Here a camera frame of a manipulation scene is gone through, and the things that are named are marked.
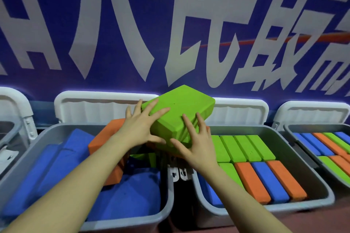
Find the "bin lid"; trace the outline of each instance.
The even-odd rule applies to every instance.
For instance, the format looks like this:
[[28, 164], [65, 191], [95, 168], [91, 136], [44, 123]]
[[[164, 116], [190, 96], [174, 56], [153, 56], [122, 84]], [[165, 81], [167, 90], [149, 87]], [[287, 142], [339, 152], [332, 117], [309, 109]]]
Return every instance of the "bin lid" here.
[[269, 106], [260, 99], [214, 99], [214, 110], [205, 120], [207, 125], [260, 125], [269, 113]]
[[135, 104], [158, 97], [156, 94], [64, 91], [54, 101], [55, 114], [61, 123], [108, 123], [125, 118], [128, 105], [133, 111]]
[[283, 103], [273, 119], [272, 128], [283, 131], [285, 124], [343, 123], [350, 113], [344, 102], [310, 102], [291, 100]]
[[23, 121], [30, 141], [33, 141], [38, 136], [29, 100], [18, 90], [0, 87], [0, 116], [20, 118]]

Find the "row of green blocks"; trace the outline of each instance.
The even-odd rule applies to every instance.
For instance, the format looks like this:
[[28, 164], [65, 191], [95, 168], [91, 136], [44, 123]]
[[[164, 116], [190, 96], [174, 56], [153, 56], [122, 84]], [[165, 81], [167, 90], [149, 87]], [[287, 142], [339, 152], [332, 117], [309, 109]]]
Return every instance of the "row of green blocks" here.
[[258, 135], [212, 135], [218, 163], [275, 160]]

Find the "orange block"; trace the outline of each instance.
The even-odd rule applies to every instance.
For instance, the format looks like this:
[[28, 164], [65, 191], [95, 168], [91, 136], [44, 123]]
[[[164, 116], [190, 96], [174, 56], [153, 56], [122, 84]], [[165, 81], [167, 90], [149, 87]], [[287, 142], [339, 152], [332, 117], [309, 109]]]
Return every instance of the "orange block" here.
[[302, 201], [307, 197], [306, 192], [286, 169], [286, 167], [278, 160], [266, 161], [276, 178], [280, 181], [288, 195], [291, 197], [291, 202]]
[[350, 155], [349, 155], [349, 154], [342, 155], [342, 158], [345, 159], [347, 162], [350, 163]]
[[249, 162], [235, 163], [234, 167], [247, 190], [260, 204], [268, 204], [271, 197]]
[[[116, 119], [110, 121], [105, 128], [102, 129], [101, 132], [90, 142], [88, 145], [90, 155], [96, 152], [100, 147], [104, 145], [105, 142], [115, 134], [123, 125], [125, 119]], [[121, 177], [123, 176], [124, 166], [129, 158], [129, 153], [125, 154], [125, 156], [119, 161], [116, 167], [112, 170], [111, 174], [107, 178], [105, 182], [106, 185], [112, 185], [119, 183]]]
[[332, 150], [336, 155], [346, 155], [346, 151], [339, 147], [336, 143], [326, 137], [321, 133], [312, 133], [318, 140], [324, 143], [330, 150]]
[[329, 157], [339, 168], [342, 169], [348, 176], [350, 176], [350, 164], [341, 156]]

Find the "person's right hand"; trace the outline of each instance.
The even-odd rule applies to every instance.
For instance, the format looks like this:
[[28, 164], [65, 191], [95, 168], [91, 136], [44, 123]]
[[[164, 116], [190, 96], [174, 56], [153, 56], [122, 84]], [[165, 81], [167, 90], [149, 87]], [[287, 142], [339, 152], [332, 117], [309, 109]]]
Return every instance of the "person's right hand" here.
[[206, 128], [205, 122], [199, 113], [196, 113], [196, 115], [199, 126], [198, 134], [188, 117], [185, 114], [182, 115], [188, 132], [190, 133], [192, 148], [186, 148], [181, 142], [174, 138], [170, 139], [170, 141], [192, 168], [200, 174], [206, 175], [209, 170], [217, 167], [218, 164], [216, 162], [215, 148], [211, 139], [210, 128]]

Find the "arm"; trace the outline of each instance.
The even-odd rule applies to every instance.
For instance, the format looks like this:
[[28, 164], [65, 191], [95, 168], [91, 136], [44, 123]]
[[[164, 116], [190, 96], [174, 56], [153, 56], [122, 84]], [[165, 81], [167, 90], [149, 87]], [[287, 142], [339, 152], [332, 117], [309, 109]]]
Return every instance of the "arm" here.
[[132, 147], [147, 141], [165, 143], [164, 139], [149, 132], [153, 122], [169, 111], [165, 108], [149, 116], [157, 101], [150, 103], [141, 113], [140, 100], [133, 115], [128, 107], [121, 129], [3, 232], [78, 232], [120, 159]]
[[291, 233], [272, 213], [232, 180], [216, 163], [210, 129], [206, 130], [203, 118], [197, 113], [199, 134], [183, 115], [192, 139], [191, 150], [176, 139], [173, 145], [180, 151], [192, 168], [198, 171], [216, 192], [230, 218], [242, 233], [270, 232]]

